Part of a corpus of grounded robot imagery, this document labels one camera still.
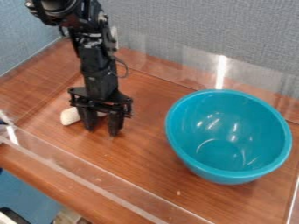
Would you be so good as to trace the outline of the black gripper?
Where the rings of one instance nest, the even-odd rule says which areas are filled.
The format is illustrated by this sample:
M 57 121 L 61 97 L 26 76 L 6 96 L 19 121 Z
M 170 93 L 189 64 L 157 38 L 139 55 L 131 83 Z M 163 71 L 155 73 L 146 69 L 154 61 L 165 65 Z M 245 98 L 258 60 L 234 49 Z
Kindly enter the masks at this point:
M 71 87 L 70 104 L 78 109 L 85 128 L 93 131 L 98 125 L 98 112 L 109 114 L 109 134 L 115 137 L 123 129 L 125 117 L 133 116 L 133 98 L 119 90 L 118 80 L 126 74 L 118 74 L 118 63 L 126 64 L 102 46 L 79 47 L 81 73 L 85 86 Z

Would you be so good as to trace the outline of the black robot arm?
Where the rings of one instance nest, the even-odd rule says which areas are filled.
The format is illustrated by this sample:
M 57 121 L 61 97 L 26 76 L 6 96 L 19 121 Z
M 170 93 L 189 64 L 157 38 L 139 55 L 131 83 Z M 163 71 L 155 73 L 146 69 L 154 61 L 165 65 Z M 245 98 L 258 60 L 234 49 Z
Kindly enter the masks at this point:
M 26 0 L 25 5 L 45 24 L 59 28 L 81 59 L 85 85 L 69 89 L 79 120 L 94 130 L 99 114 L 106 114 L 109 133 L 117 136 L 133 115 L 134 99 L 118 89 L 122 60 L 115 56 L 118 41 L 99 0 Z

